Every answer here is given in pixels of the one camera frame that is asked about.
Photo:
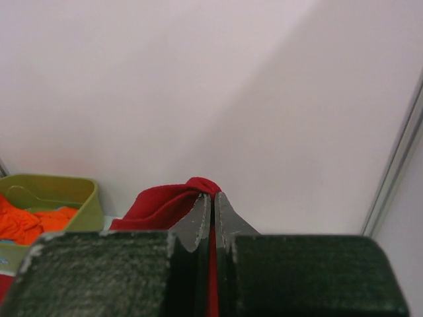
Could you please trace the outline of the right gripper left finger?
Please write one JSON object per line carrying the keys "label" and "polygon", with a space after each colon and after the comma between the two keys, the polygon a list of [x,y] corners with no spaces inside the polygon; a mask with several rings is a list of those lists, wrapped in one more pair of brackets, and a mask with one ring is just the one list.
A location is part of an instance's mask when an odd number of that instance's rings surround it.
{"label": "right gripper left finger", "polygon": [[212,200],[199,195],[169,230],[42,235],[2,316],[204,316]]}

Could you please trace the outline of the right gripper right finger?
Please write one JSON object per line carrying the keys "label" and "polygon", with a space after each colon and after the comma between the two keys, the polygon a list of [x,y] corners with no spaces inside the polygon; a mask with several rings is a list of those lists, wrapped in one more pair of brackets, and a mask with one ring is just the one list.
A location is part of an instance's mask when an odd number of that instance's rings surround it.
{"label": "right gripper right finger", "polygon": [[260,234],[214,201],[221,316],[407,316],[388,257],[369,237]]}

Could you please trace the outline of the dark red t shirt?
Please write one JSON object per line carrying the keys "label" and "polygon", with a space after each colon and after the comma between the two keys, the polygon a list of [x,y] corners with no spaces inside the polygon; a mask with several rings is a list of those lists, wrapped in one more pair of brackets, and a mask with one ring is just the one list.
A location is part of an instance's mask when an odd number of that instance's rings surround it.
{"label": "dark red t shirt", "polygon": [[[216,183],[201,177],[190,178],[184,184],[168,184],[143,190],[123,219],[112,221],[111,229],[169,229],[191,210],[200,194],[208,194],[214,199],[220,191]],[[208,269],[206,316],[219,316],[215,227],[211,228]]]}

